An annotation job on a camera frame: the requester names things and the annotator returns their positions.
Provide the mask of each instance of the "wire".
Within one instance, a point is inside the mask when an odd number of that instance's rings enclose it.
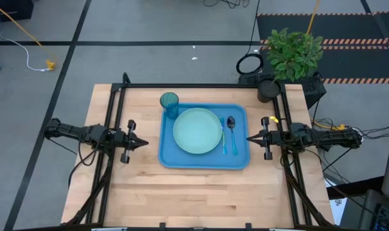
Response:
[[[344,130],[346,128],[346,126],[344,124],[339,125],[339,127],[335,126],[333,120],[330,118],[314,120],[314,125],[316,125],[319,128],[325,128],[325,129],[334,130],[334,131],[341,131],[341,130]]]
[[[324,157],[324,162],[325,162],[326,164],[330,164],[330,162],[327,160],[327,158],[326,158],[326,156],[325,156],[325,151],[324,151],[324,150],[323,150],[323,157]],[[341,182],[345,183],[345,181],[346,181],[346,182],[348,182],[348,183],[351,183],[351,182],[348,181],[345,177],[342,177],[342,175],[338,172],[338,170],[337,170],[334,166],[330,166],[330,168],[333,168],[334,171],[333,171],[332,169],[329,169],[329,171],[332,172],[332,173],[334,173],[334,174],[336,174],[337,176],[339,176]]]
[[[323,173],[326,169],[328,169],[330,166],[332,166],[337,160],[339,160],[340,158],[342,158],[344,155],[346,155],[349,151],[351,150],[351,148],[349,148],[347,151],[345,151],[343,154],[341,154],[339,157],[337,157],[336,160],[334,160],[333,162],[331,162],[331,164],[329,164],[325,169],[323,169]]]
[[[234,2],[234,3],[231,1],[228,1],[228,0],[215,0],[215,2],[212,4],[206,4],[206,2],[208,2],[208,1],[210,1],[210,0],[203,0],[203,5],[207,6],[207,7],[212,7],[212,6],[216,6],[219,2],[224,2],[224,3],[227,3],[227,5],[229,6],[230,9],[235,9],[237,6],[240,6],[240,2],[242,2],[241,5],[243,6],[243,8],[246,8],[250,3],[250,0],[243,0],[243,1],[236,0],[236,2]]]
[[[375,218],[378,218],[378,215],[371,211],[370,209],[366,208],[364,205],[358,203],[355,199],[351,198],[349,195],[345,194],[344,192],[342,192],[339,188],[337,188],[336,186],[332,185],[331,182],[327,179],[327,178],[324,178],[325,181],[327,181],[327,183],[329,183],[329,185],[334,189],[336,190],[337,192],[339,192],[341,195],[343,195],[344,197],[350,199],[351,201],[353,201],[356,205],[360,206],[362,209],[365,209],[367,212],[371,213],[371,215],[373,215],[373,217]]]
[[[288,146],[288,147],[291,147],[291,148],[293,148],[292,146],[290,146],[290,145],[287,145],[287,144],[282,144],[282,145],[284,145],[284,146]],[[281,155],[281,157],[280,157],[280,165],[281,166],[283,166],[283,167],[285,167],[285,165],[284,165],[284,161],[283,161],[283,158],[284,158],[284,156],[286,156],[287,157],[287,155],[288,154],[290,154],[290,153],[287,153],[287,154],[282,154]],[[287,167],[290,167],[290,166],[292,166],[293,165],[293,163],[295,162],[295,159],[293,159],[290,163],[289,163],[289,165],[287,166]]]
[[[356,128],[356,127],[352,127],[352,128],[353,128],[353,129],[359,130],[360,135],[361,135],[364,139],[380,139],[380,138],[383,138],[383,137],[389,137],[389,133],[382,134],[382,135],[378,135],[378,136],[370,136],[370,135],[369,135],[369,134],[371,134],[371,133],[382,132],[382,131],[384,131],[384,130],[387,130],[387,129],[389,129],[389,126],[384,127],[384,128],[370,129],[370,130],[361,130],[361,129]]]
[[[255,25],[256,25],[256,20],[257,20],[257,13],[259,11],[259,5],[260,5],[260,0],[257,1],[257,6],[256,6],[256,12],[254,14],[254,20],[253,20],[253,29],[252,29],[252,36],[250,37],[250,42],[248,44],[248,49],[247,49],[247,52],[246,54],[241,57],[239,59],[239,61],[237,62],[236,64],[236,71],[239,73],[239,74],[253,74],[253,73],[258,73],[259,71],[261,71],[264,67],[264,59],[263,57],[260,55],[260,54],[255,54],[255,53],[252,53],[252,54],[249,54],[250,52],[250,48],[252,47],[252,42],[253,42],[253,35],[254,35],[254,28],[255,28]],[[250,72],[247,72],[247,73],[244,73],[243,71],[240,71],[240,63],[243,62],[243,60],[245,60],[246,58],[248,57],[256,57],[259,59],[260,61],[260,64],[259,66],[254,69],[253,71],[250,71]]]
[[[320,156],[319,156],[317,153],[315,153],[314,151],[308,150],[308,149],[304,149],[304,151],[308,151],[308,152],[314,154],[314,155],[318,158],[318,160],[320,161],[320,164],[323,164],[322,159],[320,158]],[[376,214],[374,214],[372,211],[370,211],[370,210],[368,210],[367,208],[365,208],[363,205],[360,205],[358,202],[356,202],[356,201],[355,201],[353,198],[351,198],[350,196],[348,196],[348,195],[346,195],[345,193],[341,192],[341,191],[340,191],[338,188],[336,188],[328,179],[326,179],[326,177],[324,177],[324,180],[327,181],[327,183],[329,183],[329,185],[330,185],[333,189],[335,189],[336,191],[338,191],[338,192],[339,192],[340,194],[342,194],[344,197],[346,197],[346,198],[348,198],[348,199],[354,201],[354,203],[356,203],[356,204],[359,205],[360,207],[364,208],[365,210],[371,212],[373,215],[376,215]]]
[[[36,40],[36,38],[34,37],[34,36],[32,36],[31,34],[29,34],[21,25],[19,25],[12,17],[10,17],[4,10],[2,10],[1,8],[0,8],[0,11],[3,13],[3,15],[5,15],[5,16],[7,16],[13,23],[15,23],[23,32],[25,32],[29,37],[31,37],[43,50],[45,50],[47,53],[49,53],[49,55],[51,55],[52,57],[54,57],[54,55],[53,54],[51,54],[44,46],[42,46],[42,44],[38,41],[38,40]],[[13,41],[12,39],[8,39],[8,38],[5,38],[5,37],[3,37],[2,36],[2,33],[1,33],[1,14],[0,14],[0,37],[2,38],[2,39],[5,39],[5,40],[7,40],[7,41],[9,41],[9,42],[12,42],[12,43],[14,43],[14,44],[16,44],[16,45],[18,45],[18,46],[20,46],[21,48],[23,48],[24,50],[25,50],[25,52],[26,52],[26,66],[29,68],[29,69],[31,69],[32,71],[42,71],[42,72],[44,72],[44,71],[52,71],[53,69],[55,69],[55,65],[56,65],[56,63],[53,63],[53,62],[51,62],[50,60],[46,60],[46,64],[47,64],[47,66],[48,66],[48,68],[46,68],[46,69],[35,69],[35,68],[32,68],[32,67],[30,67],[29,66],[29,51],[26,49],[26,47],[24,47],[24,46],[22,46],[22,45],[20,45],[18,42],[16,42],[16,41]]]
[[[91,155],[92,155],[92,153],[90,153],[89,155],[87,155],[87,156],[84,158],[84,160],[87,160],[89,157],[91,157]],[[76,169],[80,166],[81,163],[82,163],[82,162],[77,163],[77,164],[73,167],[71,173],[69,174],[69,180],[68,180],[68,182],[67,182],[67,188],[69,188],[69,187],[71,186],[71,180],[72,180],[73,173],[76,171]]]
[[[317,104],[316,104],[315,114],[313,115],[312,122],[311,122],[311,127],[312,127],[312,128],[314,128],[314,127],[315,127],[315,123],[316,123],[316,121],[315,121],[315,117],[316,117],[317,108],[318,108],[318,104],[319,104],[320,100],[321,100],[321,98],[320,98],[320,99],[318,99],[318,101],[317,101]]]
[[[254,28],[255,28],[255,26],[256,26],[257,13],[258,13],[258,11],[259,11],[259,5],[260,5],[260,0],[257,1],[256,12],[255,12],[255,14],[254,14],[254,20],[253,20],[252,36],[250,37],[250,42],[249,42],[249,44],[248,44],[248,49],[247,49],[246,55],[250,52],[250,48],[252,47],[253,35],[254,35]]]
[[[58,142],[54,141],[53,139],[49,139],[49,140],[50,140],[50,141],[52,141],[52,142],[54,142],[56,145],[58,145],[58,146],[60,146],[60,147],[64,148],[65,150],[67,150],[67,151],[70,151],[71,153],[73,153],[73,154],[77,155],[77,153],[76,153],[76,152],[74,152],[74,151],[70,150],[69,148],[66,148],[65,146],[63,146],[63,145],[59,144]]]
[[[96,156],[96,152],[98,151],[98,147],[99,147],[100,141],[102,140],[103,136],[107,134],[107,132],[108,132],[108,129],[106,129],[105,131],[103,131],[103,133],[101,134],[101,137],[99,138],[98,142],[96,143],[96,146],[95,146],[94,150],[91,151],[91,152],[88,154],[88,156],[91,155],[91,154],[93,154],[92,160],[91,160],[91,162],[90,162],[89,164],[86,164],[85,159],[82,157],[82,153],[81,153],[81,151],[80,151],[80,144],[81,144],[81,140],[80,140],[81,138],[80,138],[80,137],[81,137],[81,136],[79,135],[78,152],[79,152],[80,162],[81,162],[84,166],[91,166],[91,165],[93,164],[94,158],[95,158],[95,156]]]

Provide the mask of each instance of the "black metal frame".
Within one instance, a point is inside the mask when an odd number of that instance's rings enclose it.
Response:
[[[109,127],[110,119],[112,117],[112,111],[114,108],[114,99],[116,96],[116,93],[120,91],[119,101],[117,104],[117,110],[116,110],[116,118],[115,118],[115,128],[119,128],[120,122],[121,122],[121,115],[123,111],[123,103],[125,98],[125,92],[127,88],[246,88],[246,89],[256,89],[257,86],[254,84],[250,85],[240,85],[240,84],[203,84],[203,83],[184,83],[184,84],[177,84],[177,83],[131,83],[127,74],[123,74],[123,82],[122,83],[113,83],[111,90],[110,90],[110,96],[108,100],[108,107],[107,107],[107,113],[105,117],[105,126]],[[280,108],[279,108],[279,102],[278,99],[273,99],[273,107],[276,118],[279,119],[279,123],[277,123],[277,129],[280,131],[283,131],[283,124],[282,121],[285,120],[287,126],[291,124],[291,115],[290,115],[290,109],[288,104],[288,99],[286,96],[286,89],[284,86],[281,88],[281,98],[282,98],[282,104],[284,107],[284,114],[285,118],[281,117]],[[288,154],[288,149],[282,147],[282,155]],[[104,154],[99,153],[98,155],[98,161],[96,164],[96,169],[94,173],[94,179],[93,179],[93,185],[92,185],[92,191],[95,191],[99,186],[101,186],[101,170],[103,167],[103,159]],[[300,187],[300,192],[306,193],[305,187],[304,187],[304,179],[302,174],[302,169],[300,165],[299,156],[297,153],[293,154],[293,160],[295,165],[295,171],[296,171],[296,179],[298,182],[298,186]],[[107,160],[107,168],[105,171],[109,171],[109,174],[107,175],[107,179],[105,179],[104,186],[103,186],[103,194],[101,199],[101,206],[99,208],[99,216],[98,216],[98,222],[92,223],[92,217],[94,213],[94,199],[96,197],[92,197],[87,200],[88,204],[90,205],[90,209],[87,211],[85,224],[76,224],[76,225],[62,225],[59,227],[45,227],[45,228],[36,228],[31,230],[87,230],[91,228],[103,228],[103,222],[105,220],[105,213],[106,213],[106,206],[107,206],[107,200],[108,200],[108,190],[110,185],[110,179],[111,179],[111,173],[114,163],[114,155],[109,155],[109,158]],[[283,158],[284,166],[288,166],[289,160],[288,158]],[[290,168],[287,169],[287,167],[284,167],[285,172],[289,171],[291,172]],[[294,228],[298,229],[304,229],[304,230],[346,230],[346,229],[340,229],[338,227],[325,227],[325,226],[313,226],[311,222],[311,215],[309,209],[306,207],[306,205],[302,204],[303,211],[304,211],[304,221],[305,225],[301,225],[299,221],[298,216],[298,210],[297,210],[297,203],[295,198],[295,189],[293,185],[289,182],[287,182],[287,188],[288,188],[288,196],[290,200],[290,208],[291,208],[291,216],[293,219],[293,226]],[[269,230],[268,228],[252,228],[252,224],[246,223],[245,228],[166,228],[165,223],[160,223],[159,227],[128,227],[128,230],[152,230],[152,231],[166,231],[166,230],[174,230],[174,231],[188,231],[188,230],[203,230],[203,231],[252,231],[252,230]]]
[[[256,85],[254,85],[254,84],[250,84],[250,85],[219,84],[219,83],[217,83],[217,84],[130,83],[129,78],[127,77],[126,73],[124,73],[123,74],[123,83],[113,83],[112,84],[112,88],[111,88],[110,96],[109,96],[107,114],[106,114],[106,118],[105,118],[105,126],[108,126],[108,124],[109,124],[109,121],[110,121],[110,118],[112,115],[115,94],[120,89],[120,97],[119,97],[119,103],[117,106],[116,122],[115,122],[115,128],[119,128],[121,113],[123,111],[123,101],[124,101],[124,97],[125,97],[126,88],[249,88],[249,89],[255,89]],[[282,89],[281,89],[281,98],[282,98],[282,103],[283,103],[283,107],[284,107],[285,119],[286,119],[287,125],[289,126],[291,124],[291,115],[290,115],[288,99],[286,96],[286,89],[284,86],[282,86]],[[273,99],[273,106],[274,106],[274,110],[275,110],[275,116],[281,120],[279,102],[277,101],[277,98]],[[277,123],[277,128],[278,128],[278,130],[283,131],[283,126],[282,126],[281,122]],[[305,186],[304,186],[302,168],[300,165],[300,159],[299,159],[299,156],[297,153],[293,155],[293,159],[295,161],[295,170],[296,170],[296,174],[297,174],[298,184],[303,189],[303,191],[306,192]],[[114,161],[113,159],[108,159],[107,167],[109,167],[110,169],[112,169],[113,161]],[[99,182],[102,163],[103,163],[103,154],[100,153],[99,157],[98,157],[98,163],[96,164],[96,170],[95,170],[92,190],[96,188],[96,184],[97,184],[97,182]],[[289,164],[289,160],[287,158],[284,158],[284,165],[287,166],[288,164]],[[105,219],[105,211],[106,211],[107,200],[108,200],[108,188],[110,185],[110,177],[111,177],[111,175],[109,175],[108,182],[106,183],[106,185],[104,187],[103,195],[102,195],[102,199],[101,199],[101,207],[99,210],[98,223],[102,224],[102,225],[103,225],[103,222]],[[288,195],[289,195],[289,199],[290,199],[290,207],[291,207],[291,211],[292,211],[291,215],[293,218],[293,225],[294,225],[294,227],[297,227],[300,225],[300,223],[298,220],[298,212],[297,212],[295,193],[294,193],[293,186],[289,182],[287,182],[287,187],[288,187]],[[303,210],[304,210],[305,223],[307,225],[312,225],[310,212],[306,208],[305,205],[303,205]],[[87,214],[86,223],[91,223],[93,212],[94,212],[94,207],[92,206]]]

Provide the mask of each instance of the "clear blue glass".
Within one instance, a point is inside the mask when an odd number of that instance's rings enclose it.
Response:
[[[173,92],[167,92],[160,97],[160,104],[166,111],[169,119],[176,119],[179,116],[179,97]]]

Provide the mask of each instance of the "fork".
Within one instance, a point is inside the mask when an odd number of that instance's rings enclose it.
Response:
[[[225,118],[223,116],[219,117],[221,124],[221,136],[223,137],[223,154],[227,154],[226,142],[225,142]]]

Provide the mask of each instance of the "yellow cable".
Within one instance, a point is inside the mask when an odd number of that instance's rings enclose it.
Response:
[[[311,25],[313,24],[313,20],[315,19],[315,15],[316,15],[316,12],[317,12],[319,4],[320,4],[320,0],[317,0],[316,6],[315,6],[315,10],[314,10],[313,14],[311,15],[309,28],[307,29],[306,35],[309,35],[310,29],[311,29]]]
[[[19,25],[19,23],[17,23],[10,15],[8,15],[8,13],[6,13],[1,8],[0,8],[0,12],[2,12],[5,16],[7,16],[13,23],[15,23],[16,26],[19,27],[19,29],[21,29],[23,32],[25,32],[25,34],[27,34],[29,37],[31,37],[44,51],[46,51],[49,54],[49,56],[53,60],[56,60],[56,56],[52,52],[48,51],[44,46],[42,46],[42,44],[34,36],[29,34],[21,25]],[[52,71],[55,69],[56,62],[51,62],[50,60],[46,60],[46,65]]]
[[[325,128],[325,129],[330,129],[330,130],[335,130],[335,131],[341,131],[341,130],[345,129],[345,127],[346,127],[344,124],[341,124],[341,125],[339,125],[339,126],[333,126],[333,127],[331,128],[331,126],[322,125],[322,124],[318,123],[317,121],[315,121],[315,125],[316,125],[317,127],[321,127],[321,128]]]

